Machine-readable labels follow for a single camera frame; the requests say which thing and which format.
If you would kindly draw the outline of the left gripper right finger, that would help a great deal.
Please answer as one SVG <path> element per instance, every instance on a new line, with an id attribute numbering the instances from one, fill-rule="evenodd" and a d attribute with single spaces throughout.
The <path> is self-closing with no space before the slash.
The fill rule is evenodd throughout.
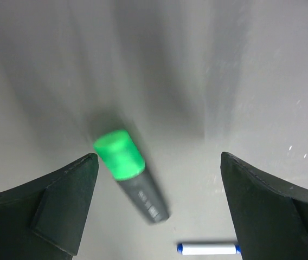
<path id="1" fill-rule="evenodd" d="M 243 259 L 308 259 L 308 189 L 228 152 L 221 175 Z"/>

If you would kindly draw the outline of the green cap highlighter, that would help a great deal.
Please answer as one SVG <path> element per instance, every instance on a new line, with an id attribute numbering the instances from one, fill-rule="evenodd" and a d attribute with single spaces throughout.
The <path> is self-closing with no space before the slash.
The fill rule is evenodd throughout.
<path id="1" fill-rule="evenodd" d="M 166 201 L 126 130 L 102 135 L 93 147 L 114 180 L 149 223 L 157 224 L 169 219 Z"/>

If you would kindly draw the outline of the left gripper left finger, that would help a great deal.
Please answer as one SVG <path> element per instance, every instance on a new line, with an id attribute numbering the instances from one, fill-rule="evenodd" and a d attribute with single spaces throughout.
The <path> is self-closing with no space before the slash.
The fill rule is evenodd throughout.
<path id="1" fill-rule="evenodd" d="M 89 153 L 0 192 L 0 259 L 72 259 L 78 254 L 98 176 Z"/>

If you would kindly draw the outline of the blue cap whiteboard marker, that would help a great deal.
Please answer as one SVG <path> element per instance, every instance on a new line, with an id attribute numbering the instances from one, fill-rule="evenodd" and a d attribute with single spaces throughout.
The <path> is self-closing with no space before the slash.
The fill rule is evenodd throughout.
<path id="1" fill-rule="evenodd" d="M 181 255 L 236 255 L 241 250 L 233 243 L 179 243 L 177 252 Z"/>

